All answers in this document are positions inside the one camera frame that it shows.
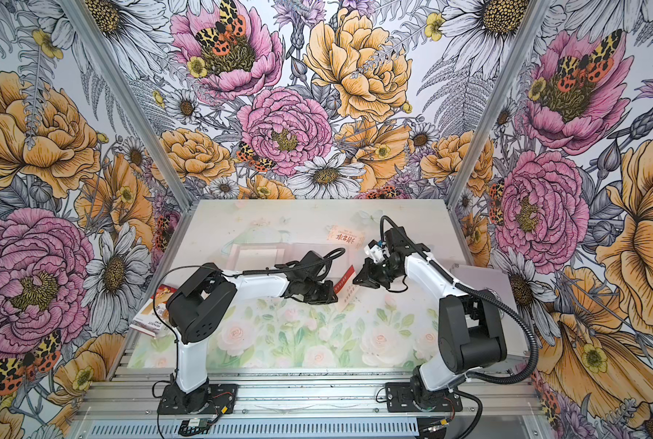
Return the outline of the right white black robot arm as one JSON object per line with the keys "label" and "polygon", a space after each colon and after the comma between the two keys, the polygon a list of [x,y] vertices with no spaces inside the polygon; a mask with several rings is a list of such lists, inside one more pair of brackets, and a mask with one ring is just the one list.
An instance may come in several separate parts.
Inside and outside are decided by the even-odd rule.
{"label": "right white black robot arm", "polygon": [[500,312],[490,302],[493,294],[473,294],[402,227],[382,230],[380,239],[371,241],[365,252],[355,285],[390,290],[396,281],[409,280],[438,300],[438,352],[410,379],[412,403],[419,409],[429,411],[443,404],[470,371],[507,359]]}

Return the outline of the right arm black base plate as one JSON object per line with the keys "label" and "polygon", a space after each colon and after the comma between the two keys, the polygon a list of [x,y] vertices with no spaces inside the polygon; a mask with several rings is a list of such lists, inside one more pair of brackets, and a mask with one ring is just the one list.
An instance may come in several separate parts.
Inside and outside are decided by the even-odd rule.
{"label": "right arm black base plate", "polygon": [[460,398],[447,389],[428,391],[422,384],[388,382],[385,393],[389,413],[458,413],[463,410]]}

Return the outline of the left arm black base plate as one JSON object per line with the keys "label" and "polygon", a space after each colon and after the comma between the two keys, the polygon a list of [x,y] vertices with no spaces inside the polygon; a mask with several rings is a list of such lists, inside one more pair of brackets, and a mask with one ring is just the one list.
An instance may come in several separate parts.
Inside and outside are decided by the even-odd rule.
{"label": "left arm black base plate", "polygon": [[219,415],[233,413],[239,386],[206,382],[190,393],[173,383],[165,387],[160,398],[160,415]]}

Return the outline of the red and pink card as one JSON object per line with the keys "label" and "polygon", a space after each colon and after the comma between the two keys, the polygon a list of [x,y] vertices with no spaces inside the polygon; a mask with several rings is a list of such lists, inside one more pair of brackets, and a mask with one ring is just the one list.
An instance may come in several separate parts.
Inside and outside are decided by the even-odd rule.
{"label": "red and pink card", "polygon": [[350,265],[342,278],[335,284],[334,291],[337,295],[337,303],[343,307],[349,304],[357,291],[357,286],[354,284],[355,276],[355,267]]}

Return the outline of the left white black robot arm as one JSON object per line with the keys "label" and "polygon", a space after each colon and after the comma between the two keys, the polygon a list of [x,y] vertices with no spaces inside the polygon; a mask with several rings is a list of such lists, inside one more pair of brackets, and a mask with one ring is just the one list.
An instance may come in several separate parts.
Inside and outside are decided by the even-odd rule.
{"label": "left white black robot arm", "polygon": [[208,413],[220,398],[235,396],[234,387],[212,385],[207,376],[209,337],[232,303],[280,298],[331,305],[337,293],[327,276],[333,262],[345,253],[344,248],[324,256],[310,251],[300,261],[240,272],[223,271],[214,263],[198,265],[166,301],[166,325],[176,337],[176,370],[161,396],[159,413]]}

